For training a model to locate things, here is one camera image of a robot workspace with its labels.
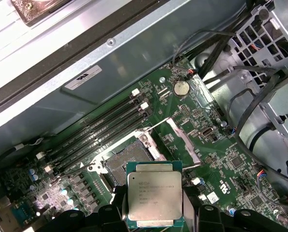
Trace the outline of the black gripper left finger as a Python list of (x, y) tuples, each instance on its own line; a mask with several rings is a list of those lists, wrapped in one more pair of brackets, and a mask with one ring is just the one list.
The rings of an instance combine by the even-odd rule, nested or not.
[(126, 212), (126, 185), (114, 190), (112, 202), (86, 216), (79, 210), (68, 210), (51, 221), (52, 232), (127, 232), (123, 218)]

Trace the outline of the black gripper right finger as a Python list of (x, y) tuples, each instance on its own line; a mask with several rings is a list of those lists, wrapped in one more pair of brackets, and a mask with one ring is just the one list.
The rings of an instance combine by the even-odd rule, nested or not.
[(202, 204), (194, 190), (183, 191), (183, 216), (191, 232), (283, 232), (285, 228), (260, 213), (240, 209), (229, 216)]

